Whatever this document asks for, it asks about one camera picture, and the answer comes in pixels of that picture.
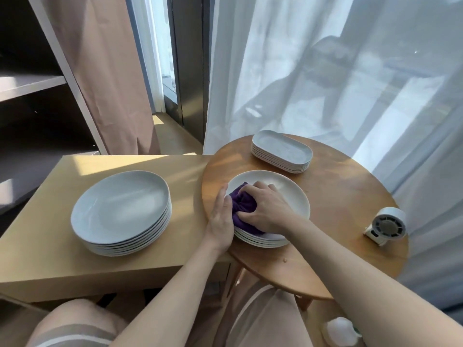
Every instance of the purple cloth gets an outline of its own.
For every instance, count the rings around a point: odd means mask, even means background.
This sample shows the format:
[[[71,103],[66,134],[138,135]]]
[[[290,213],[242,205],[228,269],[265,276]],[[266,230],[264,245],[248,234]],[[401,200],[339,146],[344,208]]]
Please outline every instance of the purple cloth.
[[[245,223],[242,221],[236,212],[246,212],[252,213],[256,210],[258,204],[256,200],[247,192],[241,192],[238,194],[240,189],[245,186],[247,183],[244,183],[238,186],[231,194],[231,200],[233,201],[233,211],[231,213],[231,217],[233,219],[233,224],[236,227],[239,227],[241,230],[244,230],[253,235],[262,235],[263,232],[257,229],[257,227]]]

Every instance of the person's left arm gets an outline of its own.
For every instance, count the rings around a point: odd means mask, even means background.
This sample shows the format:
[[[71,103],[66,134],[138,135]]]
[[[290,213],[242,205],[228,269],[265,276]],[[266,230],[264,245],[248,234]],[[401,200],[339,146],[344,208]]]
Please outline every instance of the person's left arm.
[[[217,258],[233,240],[232,199],[224,185],[215,200],[200,246],[145,309],[114,340],[119,346],[185,346]]]

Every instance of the stack of plates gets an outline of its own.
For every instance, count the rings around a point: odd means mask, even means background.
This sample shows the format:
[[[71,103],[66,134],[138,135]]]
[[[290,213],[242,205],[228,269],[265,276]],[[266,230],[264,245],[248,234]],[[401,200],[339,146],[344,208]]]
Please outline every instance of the stack of plates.
[[[272,130],[261,130],[252,138],[251,153],[289,173],[302,173],[312,160],[309,146]]]
[[[278,173],[267,170],[251,170],[236,175],[229,183],[227,194],[230,194],[244,182],[254,184],[256,181],[262,181],[266,184],[273,184],[281,195],[285,198],[291,209],[298,215],[305,218],[310,216],[310,204],[304,191],[291,179]],[[275,248],[287,245],[289,241],[278,234],[253,235],[239,227],[235,227],[235,236],[244,242],[257,247]]]
[[[137,170],[107,177],[85,191],[72,210],[71,225],[90,251],[113,257],[153,243],[171,215],[165,180]]]

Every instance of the wooden desk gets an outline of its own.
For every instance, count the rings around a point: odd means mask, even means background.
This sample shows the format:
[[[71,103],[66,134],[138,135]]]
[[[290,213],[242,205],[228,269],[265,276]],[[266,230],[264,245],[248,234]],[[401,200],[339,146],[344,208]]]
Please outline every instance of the wooden desk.
[[[201,192],[207,214],[224,182],[249,170],[277,172],[304,190],[310,202],[310,219],[315,225],[382,272],[396,277],[407,261],[408,237],[379,247],[362,234],[381,208],[397,207],[389,192],[368,170],[342,152],[315,140],[288,136],[313,150],[310,166],[301,174],[284,172],[254,157],[252,136],[232,141],[217,151],[203,174]],[[229,253],[251,273],[287,292],[315,299],[332,298],[291,244],[258,248],[235,238]]]
[[[0,293],[23,302],[83,297],[164,286],[197,248],[207,219],[201,175],[211,157],[65,156],[0,238]],[[128,170],[147,170],[169,185],[173,213],[161,237],[124,257],[102,257],[74,235],[74,203],[91,185]],[[223,281],[225,255],[211,281]]]

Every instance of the pink curtain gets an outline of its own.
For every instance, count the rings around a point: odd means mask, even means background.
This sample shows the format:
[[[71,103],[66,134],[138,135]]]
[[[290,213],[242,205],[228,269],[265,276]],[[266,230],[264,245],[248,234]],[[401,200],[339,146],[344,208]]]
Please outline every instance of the pink curtain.
[[[42,0],[109,154],[160,154],[125,0]]]

